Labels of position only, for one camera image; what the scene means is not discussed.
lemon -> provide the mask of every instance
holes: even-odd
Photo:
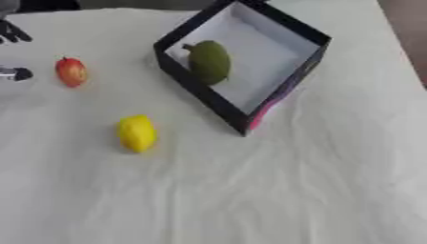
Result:
[[[123,146],[136,153],[144,152],[157,139],[153,124],[146,115],[122,118],[117,124],[117,135]]]

green fruit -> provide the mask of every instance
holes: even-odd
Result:
[[[229,77],[230,56],[220,44],[203,41],[194,46],[185,44],[183,49],[190,51],[190,70],[201,82],[212,86]]]

black box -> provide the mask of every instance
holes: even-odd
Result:
[[[232,59],[209,87],[188,70],[183,44],[214,40]],[[242,135],[320,62],[331,37],[259,0],[220,0],[154,44],[160,68]]]

red apple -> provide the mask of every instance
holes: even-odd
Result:
[[[75,58],[64,57],[56,62],[56,73],[64,84],[75,88],[88,80],[88,71],[82,62]]]

white tablecloth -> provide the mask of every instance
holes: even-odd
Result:
[[[36,80],[0,110],[0,242],[425,243],[425,91],[377,2],[273,4],[334,42],[246,138],[155,64],[153,42],[193,13],[11,16],[34,41],[0,63]],[[90,84],[57,81],[64,55]],[[137,113],[160,136],[142,154],[113,129]]]

